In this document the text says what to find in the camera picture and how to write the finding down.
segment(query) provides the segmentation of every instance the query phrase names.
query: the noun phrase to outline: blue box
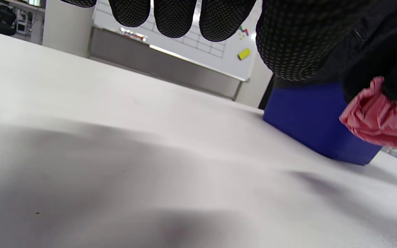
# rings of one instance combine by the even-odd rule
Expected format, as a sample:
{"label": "blue box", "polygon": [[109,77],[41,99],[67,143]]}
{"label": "blue box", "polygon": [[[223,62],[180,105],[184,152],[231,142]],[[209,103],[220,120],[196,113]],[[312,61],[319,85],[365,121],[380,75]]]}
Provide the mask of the blue box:
{"label": "blue box", "polygon": [[263,119],[326,157],[367,165],[381,146],[355,137],[339,121],[346,106],[341,83],[274,88]]}

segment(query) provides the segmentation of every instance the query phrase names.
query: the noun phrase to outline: dotted grip glove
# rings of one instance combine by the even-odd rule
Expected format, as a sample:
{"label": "dotted grip glove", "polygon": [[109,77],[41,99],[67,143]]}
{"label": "dotted grip glove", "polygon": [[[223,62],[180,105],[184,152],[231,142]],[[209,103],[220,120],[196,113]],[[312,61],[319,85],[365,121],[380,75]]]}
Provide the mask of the dotted grip glove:
{"label": "dotted grip glove", "polygon": [[[89,8],[96,0],[63,0]],[[256,43],[266,66],[284,80],[301,81],[315,74],[329,51],[352,30],[377,0],[263,0]],[[109,0],[115,19],[126,27],[142,25],[150,0]],[[178,38],[191,27],[196,0],[154,0],[159,31]],[[255,0],[202,0],[200,31],[209,41],[232,36]]]}

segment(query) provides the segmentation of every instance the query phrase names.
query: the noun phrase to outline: white table surface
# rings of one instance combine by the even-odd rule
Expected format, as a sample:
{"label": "white table surface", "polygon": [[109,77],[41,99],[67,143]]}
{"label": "white table surface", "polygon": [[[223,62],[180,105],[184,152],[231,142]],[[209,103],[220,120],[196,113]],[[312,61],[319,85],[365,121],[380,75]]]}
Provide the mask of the white table surface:
{"label": "white table surface", "polygon": [[0,247],[397,247],[397,159],[261,114],[0,35]]}

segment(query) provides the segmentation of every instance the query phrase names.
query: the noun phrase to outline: yellow eraser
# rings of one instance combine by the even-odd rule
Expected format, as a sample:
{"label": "yellow eraser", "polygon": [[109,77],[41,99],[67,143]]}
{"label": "yellow eraser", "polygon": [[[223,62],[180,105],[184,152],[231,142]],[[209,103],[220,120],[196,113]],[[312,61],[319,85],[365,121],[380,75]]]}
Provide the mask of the yellow eraser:
{"label": "yellow eraser", "polygon": [[247,56],[249,56],[251,53],[251,50],[249,48],[246,48],[244,50],[242,50],[239,54],[238,54],[238,59],[239,60],[244,60],[245,58],[247,58]]}

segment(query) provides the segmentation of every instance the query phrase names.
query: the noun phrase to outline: pink cloth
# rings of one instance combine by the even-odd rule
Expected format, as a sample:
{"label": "pink cloth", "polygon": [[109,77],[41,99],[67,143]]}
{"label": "pink cloth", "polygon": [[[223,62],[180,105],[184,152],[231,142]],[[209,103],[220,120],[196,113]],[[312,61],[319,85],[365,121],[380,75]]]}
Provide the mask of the pink cloth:
{"label": "pink cloth", "polygon": [[339,117],[350,132],[364,141],[397,148],[397,102],[383,94],[384,77],[375,77]]}

